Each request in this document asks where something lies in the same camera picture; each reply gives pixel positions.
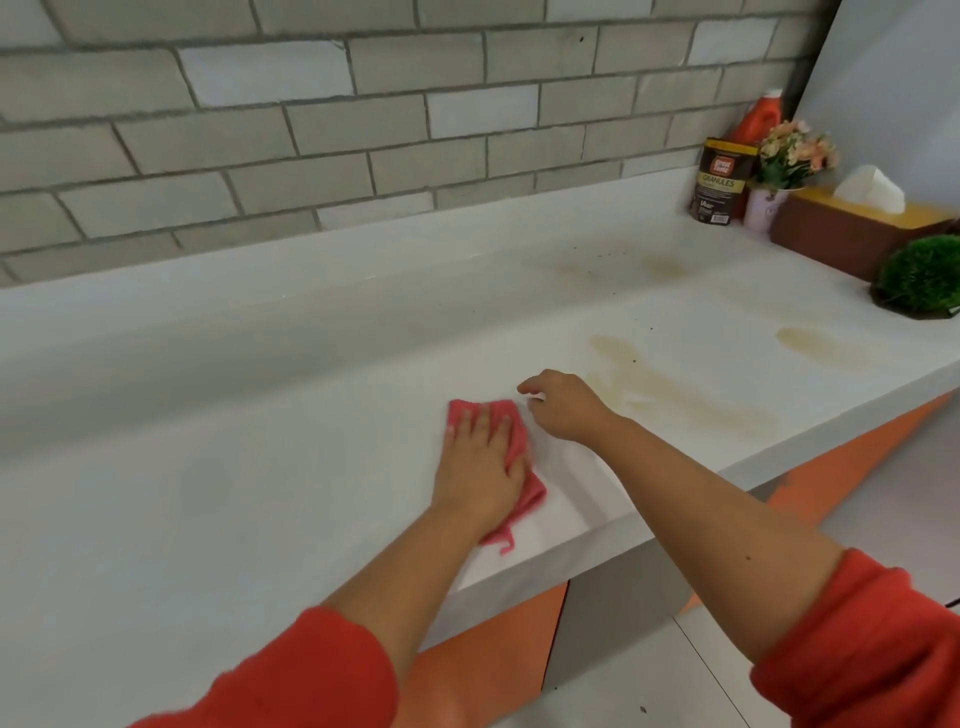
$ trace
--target pink cloth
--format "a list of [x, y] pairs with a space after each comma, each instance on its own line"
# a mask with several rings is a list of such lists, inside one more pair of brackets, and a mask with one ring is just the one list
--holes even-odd
[[[476, 417], [476, 413], [480, 409], [480, 404], [478, 402], [453, 400], [446, 414], [446, 423], [448, 425], [456, 425], [460, 422], [460, 417], [465, 409]], [[510, 416], [513, 422], [510, 433], [510, 446], [507, 448], [507, 457], [504, 463], [504, 466], [509, 468], [510, 464], [527, 449], [527, 428], [520, 419], [519, 410], [516, 409], [514, 402], [510, 400], [490, 402], [491, 432], [496, 431], [500, 421], [507, 415]], [[480, 540], [481, 546], [505, 543], [506, 545], [500, 549], [500, 553], [505, 554], [513, 551], [516, 542], [514, 541], [514, 532], [511, 530], [511, 526], [527, 514], [537, 510], [543, 504], [545, 498], [546, 487], [544, 487], [540, 479], [534, 475], [533, 471], [528, 471], [526, 480], [523, 481], [523, 489], [520, 491], [520, 500], [516, 502], [514, 510], [510, 512], [507, 519], [501, 523], [496, 530], [491, 531]]]

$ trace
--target potted plant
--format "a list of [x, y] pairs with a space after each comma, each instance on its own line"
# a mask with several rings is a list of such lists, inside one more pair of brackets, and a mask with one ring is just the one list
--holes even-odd
[[803, 121], [785, 121], [760, 144], [759, 165], [750, 182], [750, 200], [743, 224], [768, 232], [787, 196], [808, 177], [837, 165], [836, 147], [825, 134], [813, 136]]
[[874, 303], [913, 319], [960, 312], [960, 235], [914, 240], [893, 253], [870, 288]]

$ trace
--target person's right hand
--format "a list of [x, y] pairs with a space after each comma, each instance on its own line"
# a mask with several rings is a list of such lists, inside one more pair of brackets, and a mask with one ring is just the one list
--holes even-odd
[[576, 375], [544, 369], [531, 376], [516, 390], [531, 398], [527, 406], [537, 424], [554, 437], [591, 447], [599, 433], [619, 417]]

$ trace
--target yellow tissue box lid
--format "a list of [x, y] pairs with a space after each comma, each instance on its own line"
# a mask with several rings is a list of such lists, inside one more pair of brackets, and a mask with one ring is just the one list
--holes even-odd
[[851, 215], [859, 215], [876, 220], [885, 225], [892, 225], [901, 230], [916, 230], [917, 228], [926, 228], [930, 225], [942, 223], [945, 220], [953, 220], [957, 215], [952, 212], [929, 207], [926, 205], [906, 204], [906, 211], [901, 215], [891, 215], [889, 212], [882, 212], [873, 207], [855, 205], [846, 200], [840, 200], [833, 197], [831, 187], [805, 187], [793, 193], [795, 196], [809, 200], [812, 203], [834, 207], [836, 209], [848, 212]]

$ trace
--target tissue box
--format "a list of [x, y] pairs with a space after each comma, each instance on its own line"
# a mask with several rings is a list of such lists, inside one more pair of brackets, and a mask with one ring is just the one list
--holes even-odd
[[911, 240], [944, 232], [956, 215], [907, 203], [900, 215], [833, 197], [827, 187], [808, 187], [787, 198], [770, 239], [801, 255], [873, 282], [883, 262]]

